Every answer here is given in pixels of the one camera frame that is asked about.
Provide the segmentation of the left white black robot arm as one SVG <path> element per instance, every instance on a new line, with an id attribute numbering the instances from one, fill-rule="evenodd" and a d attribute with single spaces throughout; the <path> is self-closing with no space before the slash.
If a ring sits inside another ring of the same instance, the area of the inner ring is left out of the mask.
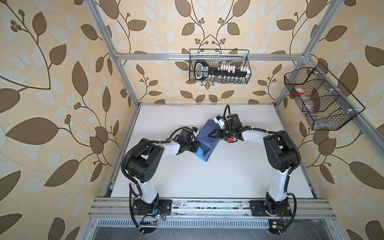
<path id="1" fill-rule="evenodd" d="M 171 204 L 164 204 L 154 187 L 153 177 L 162 157 L 180 155 L 185 151 L 196 153 L 199 148 L 196 127 L 181 127 L 166 140 L 143 138 L 123 157 L 122 174 L 129 183 L 131 213 L 143 216 L 160 216 L 164 210 L 170 212 Z"/>

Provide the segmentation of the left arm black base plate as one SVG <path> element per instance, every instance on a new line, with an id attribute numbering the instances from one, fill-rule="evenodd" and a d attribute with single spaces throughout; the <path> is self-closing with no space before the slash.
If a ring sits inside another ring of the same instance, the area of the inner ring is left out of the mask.
<path id="1" fill-rule="evenodd" d="M 169 199 L 154 200 L 151 204 L 142 200 L 134 200 L 133 211 L 135 215 L 139 216 L 167 216 L 172 211 L 172 203 L 173 201 Z"/>

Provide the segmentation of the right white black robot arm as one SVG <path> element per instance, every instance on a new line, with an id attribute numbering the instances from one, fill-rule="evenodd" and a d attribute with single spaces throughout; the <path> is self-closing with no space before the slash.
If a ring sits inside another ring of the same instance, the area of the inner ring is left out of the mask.
<path id="1" fill-rule="evenodd" d="M 301 155 L 299 148 L 284 130 L 273 132 L 251 126 L 243 126 L 237 114 L 231 114 L 231 108 L 226 105 L 223 116 L 214 118 L 217 128 L 209 137 L 225 140 L 228 143 L 247 141 L 264 145 L 267 159 L 272 172 L 271 185 L 266 193 L 264 209 L 270 216 L 276 216 L 288 207 L 288 185 L 291 173 L 299 167 Z"/>

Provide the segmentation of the light blue wrapping paper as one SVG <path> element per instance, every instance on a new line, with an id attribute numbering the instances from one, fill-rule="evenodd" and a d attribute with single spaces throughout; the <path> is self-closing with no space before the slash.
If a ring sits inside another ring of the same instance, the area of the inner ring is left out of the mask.
<path id="1" fill-rule="evenodd" d="M 209 134 L 214 132 L 218 127 L 219 125 L 215 123 L 214 120 L 208 120 L 197 134 L 197 142 L 199 143 L 199 147 L 195 155 L 204 162 L 208 161 L 215 147 L 219 143 L 218 139 L 209 137 Z"/>

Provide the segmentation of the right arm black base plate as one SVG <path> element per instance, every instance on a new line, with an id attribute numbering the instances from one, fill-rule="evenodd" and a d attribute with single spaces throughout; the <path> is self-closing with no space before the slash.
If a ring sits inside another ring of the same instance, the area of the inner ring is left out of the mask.
<path id="1" fill-rule="evenodd" d="M 249 206 L 253 217 L 291 217 L 294 210 L 294 205 L 288 200 L 276 203 L 273 200 L 252 200 Z"/>

